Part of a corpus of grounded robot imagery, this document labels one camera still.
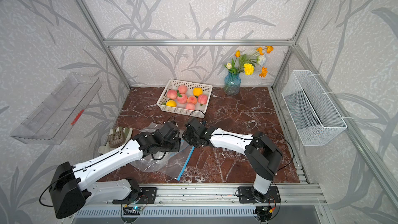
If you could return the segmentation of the clear zip-top bag blue zipper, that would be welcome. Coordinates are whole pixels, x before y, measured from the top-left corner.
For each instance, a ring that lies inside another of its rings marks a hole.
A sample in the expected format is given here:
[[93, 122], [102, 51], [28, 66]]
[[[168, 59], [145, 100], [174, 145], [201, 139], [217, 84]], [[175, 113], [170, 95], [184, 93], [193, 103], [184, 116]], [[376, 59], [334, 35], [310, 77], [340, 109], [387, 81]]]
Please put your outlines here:
[[182, 174], [193, 154], [194, 147], [181, 140], [179, 152], [158, 152], [154, 155], [148, 155], [141, 160], [131, 163], [131, 165], [141, 172], [161, 172], [173, 179], [180, 181]]

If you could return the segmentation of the white plastic fruit basket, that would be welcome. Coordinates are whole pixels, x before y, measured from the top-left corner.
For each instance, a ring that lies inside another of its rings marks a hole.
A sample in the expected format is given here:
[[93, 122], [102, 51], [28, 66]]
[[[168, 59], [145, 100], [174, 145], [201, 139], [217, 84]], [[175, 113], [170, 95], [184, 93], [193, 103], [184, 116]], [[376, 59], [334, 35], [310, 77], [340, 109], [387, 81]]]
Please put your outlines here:
[[211, 85], [171, 79], [157, 105], [164, 112], [203, 118], [211, 92]]

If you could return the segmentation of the pink peach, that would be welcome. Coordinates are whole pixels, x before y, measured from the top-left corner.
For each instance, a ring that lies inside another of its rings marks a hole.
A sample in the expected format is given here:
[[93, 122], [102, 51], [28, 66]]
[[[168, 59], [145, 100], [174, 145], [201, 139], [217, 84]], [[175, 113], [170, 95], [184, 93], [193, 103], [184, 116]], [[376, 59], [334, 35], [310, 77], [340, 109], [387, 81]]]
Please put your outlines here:
[[180, 94], [186, 94], [187, 91], [188, 91], [188, 88], [187, 88], [187, 86], [185, 86], [185, 85], [180, 85], [180, 86], [178, 87], [178, 93], [180, 93]]
[[186, 96], [186, 94], [178, 93], [177, 101], [178, 101], [179, 104], [186, 104], [187, 98], [188, 97]]
[[169, 90], [166, 94], [166, 96], [171, 99], [171, 100], [175, 100], [178, 97], [178, 93], [176, 90]]
[[194, 111], [195, 110], [195, 105], [193, 103], [187, 103], [185, 106], [185, 109]]
[[197, 102], [198, 102], [198, 99], [197, 99], [197, 97], [195, 97], [195, 96], [189, 96], [188, 98], [187, 98], [187, 102], [188, 103], [192, 103], [192, 104], [196, 104]]
[[198, 103], [200, 103], [200, 105], [206, 105], [208, 102], [208, 96], [205, 94], [201, 94], [198, 96]]

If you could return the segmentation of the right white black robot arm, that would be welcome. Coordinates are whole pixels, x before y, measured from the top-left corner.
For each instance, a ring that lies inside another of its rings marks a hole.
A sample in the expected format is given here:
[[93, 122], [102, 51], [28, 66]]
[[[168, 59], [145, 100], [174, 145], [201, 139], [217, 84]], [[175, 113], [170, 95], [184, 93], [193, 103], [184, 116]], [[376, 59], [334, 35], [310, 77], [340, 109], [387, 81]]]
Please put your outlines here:
[[186, 124], [182, 138], [196, 148], [212, 146], [225, 148], [246, 156], [256, 172], [248, 194], [249, 199], [264, 203], [269, 200], [269, 188], [283, 159], [282, 151], [262, 132], [246, 135], [225, 131], [218, 127], [207, 128], [195, 118]]

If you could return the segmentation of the pink peach bottom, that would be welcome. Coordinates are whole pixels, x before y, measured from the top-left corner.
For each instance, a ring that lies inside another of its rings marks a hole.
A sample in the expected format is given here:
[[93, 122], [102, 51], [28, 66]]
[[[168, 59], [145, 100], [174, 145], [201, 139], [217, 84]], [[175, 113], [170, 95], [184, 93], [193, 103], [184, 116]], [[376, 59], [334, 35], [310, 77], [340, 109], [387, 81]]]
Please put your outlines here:
[[195, 110], [195, 105], [193, 103], [187, 103], [185, 106], [185, 109], [194, 111]]

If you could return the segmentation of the yellow peach left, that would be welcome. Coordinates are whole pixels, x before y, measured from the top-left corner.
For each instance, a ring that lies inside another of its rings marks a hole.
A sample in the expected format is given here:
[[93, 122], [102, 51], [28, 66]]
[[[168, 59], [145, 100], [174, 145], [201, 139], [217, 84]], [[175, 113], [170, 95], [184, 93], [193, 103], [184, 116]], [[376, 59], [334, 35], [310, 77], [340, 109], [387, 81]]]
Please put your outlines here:
[[169, 107], [176, 107], [177, 103], [174, 100], [168, 100], [165, 105]]

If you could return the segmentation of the yellow peach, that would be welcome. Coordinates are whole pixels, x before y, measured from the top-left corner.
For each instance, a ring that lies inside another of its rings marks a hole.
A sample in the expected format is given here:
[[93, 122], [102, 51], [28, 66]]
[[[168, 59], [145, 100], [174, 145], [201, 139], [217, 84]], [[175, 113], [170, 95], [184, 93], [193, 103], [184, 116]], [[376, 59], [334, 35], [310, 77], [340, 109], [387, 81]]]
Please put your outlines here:
[[193, 95], [194, 96], [200, 96], [203, 94], [203, 89], [202, 88], [194, 88], [193, 89]]
[[176, 107], [177, 103], [174, 100], [168, 100], [165, 105], [169, 107]]

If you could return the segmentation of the yellow peach right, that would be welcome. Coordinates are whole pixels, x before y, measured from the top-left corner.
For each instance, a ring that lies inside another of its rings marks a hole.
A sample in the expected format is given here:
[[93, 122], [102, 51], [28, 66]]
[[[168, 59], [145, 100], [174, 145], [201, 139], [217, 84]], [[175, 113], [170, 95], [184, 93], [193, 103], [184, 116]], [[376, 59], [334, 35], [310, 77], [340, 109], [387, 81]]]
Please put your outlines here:
[[194, 88], [193, 89], [193, 95], [194, 96], [200, 96], [203, 94], [203, 89], [202, 88]]

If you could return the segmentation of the small brown woven basket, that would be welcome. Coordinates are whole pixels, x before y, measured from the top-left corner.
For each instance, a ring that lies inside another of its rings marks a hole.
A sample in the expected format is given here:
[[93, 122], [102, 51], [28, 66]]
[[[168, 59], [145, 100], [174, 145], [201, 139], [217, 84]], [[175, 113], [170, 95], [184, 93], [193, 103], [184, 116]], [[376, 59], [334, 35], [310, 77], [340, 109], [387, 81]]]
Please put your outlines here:
[[115, 149], [122, 146], [131, 139], [132, 133], [133, 129], [128, 127], [117, 127], [116, 129], [111, 129], [107, 138], [109, 148]]

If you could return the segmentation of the blue glass vase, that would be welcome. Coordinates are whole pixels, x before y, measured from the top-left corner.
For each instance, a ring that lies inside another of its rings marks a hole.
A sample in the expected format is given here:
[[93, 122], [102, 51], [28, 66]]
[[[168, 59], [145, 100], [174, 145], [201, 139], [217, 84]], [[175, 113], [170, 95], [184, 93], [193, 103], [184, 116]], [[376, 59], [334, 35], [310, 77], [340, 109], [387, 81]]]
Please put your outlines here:
[[241, 84], [241, 78], [239, 73], [231, 73], [229, 72], [228, 75], [224, 79], [224, 92], [229, 96], [234, 96], [239, 93]]

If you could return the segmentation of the orange yellow artificial flowers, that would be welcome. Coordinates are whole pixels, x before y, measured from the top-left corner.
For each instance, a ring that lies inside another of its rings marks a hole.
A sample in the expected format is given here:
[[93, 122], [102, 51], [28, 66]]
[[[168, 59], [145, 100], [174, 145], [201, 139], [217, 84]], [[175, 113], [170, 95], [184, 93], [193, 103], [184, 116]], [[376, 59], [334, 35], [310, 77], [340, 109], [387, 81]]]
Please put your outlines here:
[[238, 75], [244, 73], [245, 75], [252, 75], [257, 67], [260, 67], [259, 77], [265, 78], [268, 74], [266, 63], [266, 55], [269, 55], [274, 50], [273, 46], [259, 47], [251, 55], [241, 54], [238, 50], [235, 53], [235, 58], [224, 65], [230, 74]]

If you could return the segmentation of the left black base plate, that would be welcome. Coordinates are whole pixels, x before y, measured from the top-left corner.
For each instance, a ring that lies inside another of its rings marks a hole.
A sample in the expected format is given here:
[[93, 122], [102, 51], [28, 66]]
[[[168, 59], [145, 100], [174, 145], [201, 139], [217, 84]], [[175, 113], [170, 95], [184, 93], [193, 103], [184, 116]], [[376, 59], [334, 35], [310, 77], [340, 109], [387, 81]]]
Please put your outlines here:
[[140, 190], [132, 189], [125, 198], [122, 200], [113, 200], [112, 204], [154, 204], [156, 192], [156, 187], [143, 187]]

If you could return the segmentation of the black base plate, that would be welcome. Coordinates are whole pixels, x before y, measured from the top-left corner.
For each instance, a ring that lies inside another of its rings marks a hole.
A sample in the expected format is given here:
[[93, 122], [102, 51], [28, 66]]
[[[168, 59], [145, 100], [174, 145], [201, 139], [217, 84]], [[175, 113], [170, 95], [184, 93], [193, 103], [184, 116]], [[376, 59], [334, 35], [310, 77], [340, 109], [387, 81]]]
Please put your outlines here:
[[140, 190], [132, 189], [125, 198], [122, 200], [113, 200], [112, 204], [154, 204], [156, 192], [156, 187], [143, 187]]
[[266, 194], [261, 194], [254, 190], [253, 187], [238, 187], [237, 196], [239, 197], [239, 202], [242, 204], [246, 203], [269, 203], [269, 204], [279, 204], [281, 203], [281, 198], [279, 190], [276, 186], [270, 186]]

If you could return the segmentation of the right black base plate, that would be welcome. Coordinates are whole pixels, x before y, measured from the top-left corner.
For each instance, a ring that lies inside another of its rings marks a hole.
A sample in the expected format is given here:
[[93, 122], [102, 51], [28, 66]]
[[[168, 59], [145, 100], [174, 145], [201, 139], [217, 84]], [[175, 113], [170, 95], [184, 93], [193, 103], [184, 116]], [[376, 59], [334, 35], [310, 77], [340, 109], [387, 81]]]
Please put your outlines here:
[[279, 204], [281, 203], [281, 198], [279, 190], [276, 186], [270, 186], [266, 194], [261, 194], [254, 190], [253, 187], [238, 187], [237, 196], [239, 197], [239, 202], [242, 204], [246, 203], [269, 203], [269, 204]]

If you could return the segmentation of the clear plastic wall shelf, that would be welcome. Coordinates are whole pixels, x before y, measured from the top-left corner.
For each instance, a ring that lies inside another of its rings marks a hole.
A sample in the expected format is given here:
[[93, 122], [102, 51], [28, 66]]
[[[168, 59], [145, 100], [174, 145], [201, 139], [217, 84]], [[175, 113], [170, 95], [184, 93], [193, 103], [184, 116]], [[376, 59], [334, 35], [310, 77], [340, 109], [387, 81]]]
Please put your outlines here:
[[96, 76], [70, 73], [10, 136], [24, 144], [60, 145], [101, 86]]

